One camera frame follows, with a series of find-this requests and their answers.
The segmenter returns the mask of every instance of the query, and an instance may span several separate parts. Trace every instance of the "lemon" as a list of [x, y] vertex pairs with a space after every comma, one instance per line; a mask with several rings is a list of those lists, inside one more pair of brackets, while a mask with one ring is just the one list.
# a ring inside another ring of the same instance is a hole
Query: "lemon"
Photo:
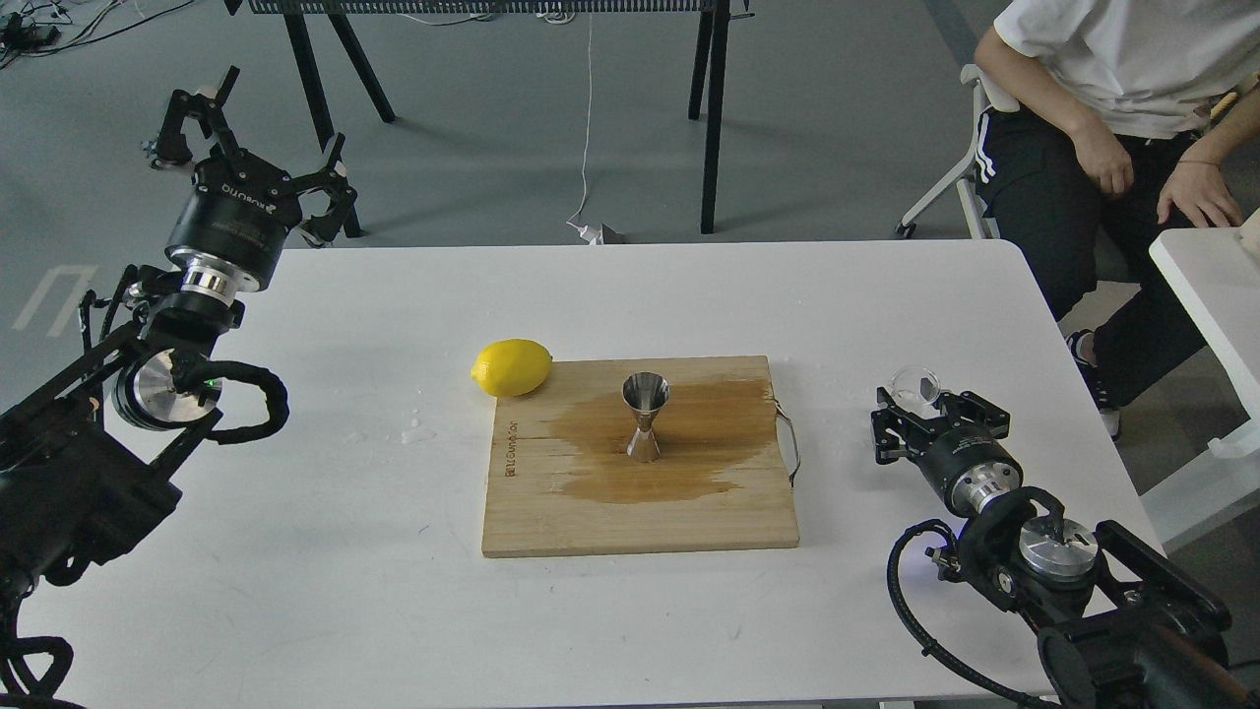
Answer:
[[532, 339], [500, 339], [478, 354], [469, 374], [490, 397], [520, 397], [547, 382], [551, 351]]

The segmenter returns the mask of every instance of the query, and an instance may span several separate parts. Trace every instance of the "white chair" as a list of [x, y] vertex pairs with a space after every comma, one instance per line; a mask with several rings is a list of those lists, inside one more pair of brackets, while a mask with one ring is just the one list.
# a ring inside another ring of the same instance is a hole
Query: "white chair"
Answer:
[[897, 237], [911, 238], [915, 233], [915, 219], [931, 207], [937, 199], [945, 195], [950, 186], [958, 191], [958, 199], [963, 205], [963, 215], [966, 218], [966, 228], [971, 232], [971, 238], [997, 238], [997, 233], [982, 218], [984, 203], [975, 195], [975, 150], [980, 142], [979, 123], [980, 113], [989, 106], [1004, 113], [1013, 113], [1019, 110], [1019, 102], [1007, 93], [1000, 86], [993, 82], [980, 67], [966, 64], [958, 77], [964, 86], [971, 87], [971, 145], [966, 149], [966, 155], [958, 161], [945, 176], [936, 181], [927, 194], [924, 194], [915, 205], [910, 208], [897, 224]]

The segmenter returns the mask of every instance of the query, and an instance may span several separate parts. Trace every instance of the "hand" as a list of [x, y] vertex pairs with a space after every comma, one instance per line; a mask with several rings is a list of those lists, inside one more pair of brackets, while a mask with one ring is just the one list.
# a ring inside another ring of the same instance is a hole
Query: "hand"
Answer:
[[1198, 228], [1242, 223], [1242, 209], [1225, 186], [1221, 167], [1215, 162], [1177, 162], [1177, 169], [1159, 190], [1159, 205], [1155, 208], [1159, 223], [1168, 220], [1173, 205]]
[[1102, 121], [1072, 135], [1076, 161], [1105, 196], [1118, 198], [1133, 186], [1133, 157]]

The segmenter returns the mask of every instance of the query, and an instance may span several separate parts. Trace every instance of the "person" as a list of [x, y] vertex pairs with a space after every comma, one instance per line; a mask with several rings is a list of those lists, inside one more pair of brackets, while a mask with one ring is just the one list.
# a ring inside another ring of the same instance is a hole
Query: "person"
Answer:
[[1203, 130], [1213, 101], [1260, 69], [1260, 3], [1013, 0], [975, 63], [1021, 103], [980, 118], [976, 193], [1055, 319], [1097, 285], [1100, 225], [1140, 283], [1067, 336], [1116, 438], [1119, 408], [1203, 345], [1148, 248], [1164, 228], [1242, 220], [1221, 164], [1260, 133], [1260, 91]]

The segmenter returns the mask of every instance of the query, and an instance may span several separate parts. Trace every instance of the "white t-shirt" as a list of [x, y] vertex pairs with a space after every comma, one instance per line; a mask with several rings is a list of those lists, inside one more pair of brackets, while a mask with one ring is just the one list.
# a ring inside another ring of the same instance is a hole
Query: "white t-shirt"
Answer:
[[993, 26], [1119, 135], [1201, 128], [1260, 69], [1260, 0], [1013, 0]]

